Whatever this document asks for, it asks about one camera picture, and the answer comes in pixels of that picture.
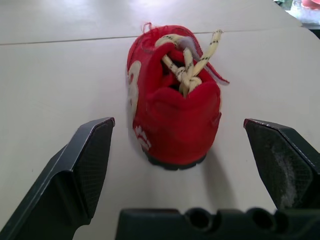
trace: screw hole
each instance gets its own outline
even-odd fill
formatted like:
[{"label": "screw hole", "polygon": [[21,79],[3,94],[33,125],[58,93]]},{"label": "screw hole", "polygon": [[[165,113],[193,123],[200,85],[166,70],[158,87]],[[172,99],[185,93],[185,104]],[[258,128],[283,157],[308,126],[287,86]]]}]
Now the screw hole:
[{"label": "screw hole", "polygon": [[273,231],[276,227],[273,217],[265,210],[256,209],[252,214],[252,219],[261,229]]},{"label": "screw hole", "polygon": [[202,208],[192,208],[185,213],[187,221],[197,230],[206,232],[212,227],[212,216]]}]

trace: white logo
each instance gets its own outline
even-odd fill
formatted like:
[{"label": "white logo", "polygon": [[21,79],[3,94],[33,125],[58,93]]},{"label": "white logo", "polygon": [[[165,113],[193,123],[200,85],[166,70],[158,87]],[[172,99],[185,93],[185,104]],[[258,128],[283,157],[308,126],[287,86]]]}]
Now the white logo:
[{"label": "white logo", "polygon": [[129,91],[128,97],[131,104],[131,113],[132,116],[135,117],[137,104],[138,104],[138,97],[139,97],[139,90],[138,90],[138,78],[141,69],[141,62],[134,61],[130,69],[128,71],[128,81],[129,81]]},{"label": "white logo", "polygon": [[149,150],[151,148],[151,143],[147,139],[146,133],[142,130],[141,126],[135,127],[135,135],[138,139],[138,142],[146,149]]}]

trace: textured pad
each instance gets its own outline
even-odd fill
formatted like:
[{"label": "textured pad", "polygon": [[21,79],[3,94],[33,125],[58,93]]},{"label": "textured pad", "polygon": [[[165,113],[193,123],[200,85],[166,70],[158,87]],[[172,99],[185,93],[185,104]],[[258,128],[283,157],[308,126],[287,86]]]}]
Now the textured pad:
[{"label": "textured pad", "polygon": [[276,207],[300,207],[313,181],[312,170],[277,130],[250,121],[245,129],[260,177]]},{"label": "textured pad", "polygon": [[107,172],[112,121],[94,129],[74,168],[76,182],[88,216],[93,218]]}]

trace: black sole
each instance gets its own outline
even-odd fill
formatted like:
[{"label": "black sole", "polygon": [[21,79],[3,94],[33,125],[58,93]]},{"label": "black sole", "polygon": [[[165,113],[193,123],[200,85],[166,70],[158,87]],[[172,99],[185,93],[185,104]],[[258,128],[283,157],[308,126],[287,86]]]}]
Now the black sole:
[{"label": "black sole", "polygon": [[144,154],[147,156],[148,161],[155,166],[159,166],[164,168],[165,170],[169,170],[169,171],[177,171],[177,170],[186,170],[186,169],[190,169],[195,167],[197,164],[202,163],[207,155],[204,155],[203,157],[201,157],[200,159],[190,163],[190,164],[186,164],[186,165],[179,165],[179,164],[169,164],[169,163],[165,163],[162,161],[159,161],[158,159],[154,158],[153,156],[151,156],[147,151],[145,151],[144,149],[142,149]]}]

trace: black plastic part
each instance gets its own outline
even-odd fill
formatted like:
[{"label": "black plastic part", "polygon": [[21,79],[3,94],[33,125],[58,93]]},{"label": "black plastic part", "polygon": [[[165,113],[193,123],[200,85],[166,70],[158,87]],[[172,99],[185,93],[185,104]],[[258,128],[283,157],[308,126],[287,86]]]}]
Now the black plastic part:
[{"label": "black plastic part", "polygon": [[165,163],[162,161],[159,161],[158,159],[156,159],[155,157],[151,156],[147,151],[145,151],[142,148],[142,151],[144,152],[144,154],[146,155],[146,157],[148,158],[148,161],[155,166],[159,166],[164,168],[165,170],[169,170],[169,171],[177,171],[177,170],[187,170],[190,168],[195,167],[197,164],[202,163],[205,158],[206,155],[204,155],[202,158],[190,163],[190,164],[186,164],[186,165],[179,165],[179,164],[170,164],[170,163]]},{"label": "black plastic part", "polygon": [[[196,208],[203,216],[205,210]],[[320,239],[320,210],[281,210],[271,215],[260,208],[247,213],[219,210],[206,215],[203,224],[190,224],[190,212],[180,214],[174,209],[126,209],[118,222],[116,240],[318,240]]]},{"label": "black plastic part", "polygon": [[320,154],[293,128],[244,122],[260,177],[278,209],[320,207]]},{"label": "black plastic part", "polygon": [[0,240],[71,240],[95,214],[104,184],[113,118],[82,125],[48,162],[0,232]]}]

